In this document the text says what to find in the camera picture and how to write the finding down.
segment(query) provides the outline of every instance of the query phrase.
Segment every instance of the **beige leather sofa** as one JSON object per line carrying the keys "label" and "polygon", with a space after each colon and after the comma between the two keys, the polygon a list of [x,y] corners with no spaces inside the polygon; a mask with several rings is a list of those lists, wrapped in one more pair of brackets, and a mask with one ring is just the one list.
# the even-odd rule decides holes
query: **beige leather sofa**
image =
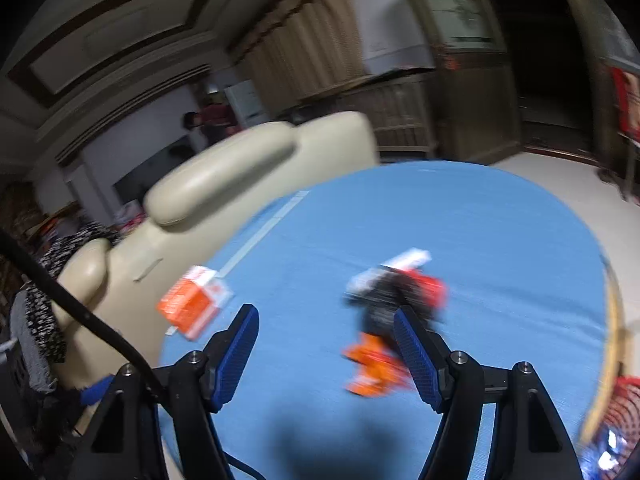
{"label": "beige leather sofa", "polygon": [[[189,266],[209,260],[274,199],[377,163],[370,124],[356,112],[298,127],[255,126],[165,176],[145,197],[142,225],[115,248],[104,239],[85,245],[59,281],[156,366],[169,327],[156,304]],[[124,364],[57,305],[54,310],[68,343],[66,362],[56,366],[63,384],[88,386]]]}

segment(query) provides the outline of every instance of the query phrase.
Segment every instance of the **dark doorway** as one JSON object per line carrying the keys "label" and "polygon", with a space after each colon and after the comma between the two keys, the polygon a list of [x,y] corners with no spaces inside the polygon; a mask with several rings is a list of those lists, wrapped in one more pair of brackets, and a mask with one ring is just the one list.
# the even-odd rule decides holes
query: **dark doorway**
{"label": "dark doorway", "polygon": [[492,0],[511,56],[525,147],[593,158],[591,86],[567,0]]}

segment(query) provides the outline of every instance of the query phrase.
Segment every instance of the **person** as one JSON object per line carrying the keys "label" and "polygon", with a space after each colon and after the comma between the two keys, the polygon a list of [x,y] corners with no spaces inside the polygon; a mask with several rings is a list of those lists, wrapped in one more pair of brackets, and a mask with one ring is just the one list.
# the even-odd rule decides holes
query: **person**
{"label": "person", "polygon": [[182,116],[182,126],[191,131],[200,128],[207,137],[208,146],[238,133],[238,119],[233,108],[225,102],[214,102],[199,112],[187,112]]}

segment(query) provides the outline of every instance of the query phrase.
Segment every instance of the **beige curtain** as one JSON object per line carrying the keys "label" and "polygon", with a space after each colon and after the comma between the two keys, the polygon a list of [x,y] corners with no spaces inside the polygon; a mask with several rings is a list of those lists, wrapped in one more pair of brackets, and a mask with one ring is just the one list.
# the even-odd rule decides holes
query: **beige curtain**
{"label": "beige curtain", "polygon": [[365,74],[351,0],[277,0],[231,47],[273,114]]}

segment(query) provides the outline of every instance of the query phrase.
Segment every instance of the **black cable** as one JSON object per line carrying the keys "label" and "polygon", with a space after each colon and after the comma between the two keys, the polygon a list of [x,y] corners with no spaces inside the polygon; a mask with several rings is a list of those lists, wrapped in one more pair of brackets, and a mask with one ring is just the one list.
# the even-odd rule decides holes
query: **black cable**
{"label": "black cable", "polygon": [[158,402],[162,404],[162,407],[168,413],[171,413],[167,392],[162,387],[151,366],[145,361],[145,358],[113,328],[97,316],[94,316],[87,307],[76,300],[66,288],[49,275],[43,266],[21,248],[11,235],[1,228],[0,254],[4,254],[11,263],[29,276],[33,284],[49,296],[51,301],[55,301],[60,308],[65,310],[78,323],[86,327],[129,361],[144,378],[151,392],[156,396]]}
{"label": "black cable", "polygon": [[229,455],[229,453],[225,453],[226,461],[229,462],[229,465],[232,465],[236,469],[242,471],[243,473],[247,473],[249,476],[255,478],[255,480],[267,480],[264,476],[258,473],[253,467],[248,466],[244,462],[240,462],[237,458]]}

